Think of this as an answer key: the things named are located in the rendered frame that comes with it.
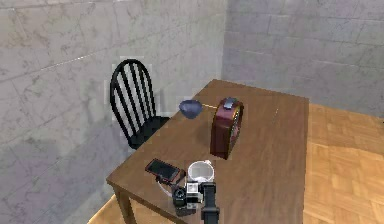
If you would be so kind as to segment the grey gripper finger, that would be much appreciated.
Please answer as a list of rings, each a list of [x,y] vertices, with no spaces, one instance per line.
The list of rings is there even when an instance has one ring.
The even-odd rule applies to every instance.
[[[168,197],[171,197],[173,196],[173,193],[172,193],[172,187],[173,187],[173,183],[170,182],[170,181],[167,181],[161,177],[156,177],[156,182],[158,183],[160,189],[168,196]],[[168,186],[171,188],[170,191],[166,190],[164,186]]]
[[[180,170],[180,175],[178,179],[176,180],[175,184],[178,188],[183,188],[185,185],[185,179],[186,179],[187,173],[184,169]]]

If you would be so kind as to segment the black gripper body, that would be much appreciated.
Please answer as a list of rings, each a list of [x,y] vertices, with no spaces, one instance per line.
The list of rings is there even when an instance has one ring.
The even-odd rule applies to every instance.
[[[183,187],[178,186],[172,190],[172,200],[177,216],[188,216],[196,213],[195,208],[187,206],[186,195],[186,189]]]

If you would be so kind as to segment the red phone with black screen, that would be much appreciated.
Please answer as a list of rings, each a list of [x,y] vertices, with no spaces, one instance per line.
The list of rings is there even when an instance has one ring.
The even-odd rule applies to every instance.
[[[145,170],[156,177],[165,179],[166,181],[172,182],[175,177],[180,173],[180,169],[161,161],[159,159],[153,159],[146,167]]]

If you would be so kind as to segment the white cup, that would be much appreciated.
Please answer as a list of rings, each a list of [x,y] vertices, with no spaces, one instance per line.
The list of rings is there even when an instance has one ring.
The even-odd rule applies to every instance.
[[[209,160],[193,162],[187,170],[188,180],[199,183],[213,182],[215,170]]]

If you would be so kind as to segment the black spindle-back chair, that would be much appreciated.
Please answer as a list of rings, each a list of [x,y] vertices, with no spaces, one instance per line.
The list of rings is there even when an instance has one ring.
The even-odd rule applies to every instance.
[[[169,120],[157,115],[151,77],[137,59],[125,59],[117,65],[110,81],[109,101],[132,149],[138,149]]]

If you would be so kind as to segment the blue bowl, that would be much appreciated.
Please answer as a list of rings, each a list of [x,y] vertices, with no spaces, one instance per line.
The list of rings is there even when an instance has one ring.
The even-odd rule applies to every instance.
[[[186,118],[195,119],[202,112],[202,104],[198,100],[184,100],[179,110]]]

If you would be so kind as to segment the brown wooden table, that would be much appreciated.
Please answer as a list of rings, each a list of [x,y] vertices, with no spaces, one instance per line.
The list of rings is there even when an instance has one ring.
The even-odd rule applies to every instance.
[[[215,108],[232,96],[244,104],[239,138],[228,159],[210,153]],[[302,97],[210,81],[196,96],[206,109],[193,120],[176,113],[107,178],[124,219],[137,224],[137,201],[175,224],[203,224],[200,213],[179,217],[146,165],[158,158],[185,169],[209,160],[215,169],[219,224],[302,224],[308,101]]]

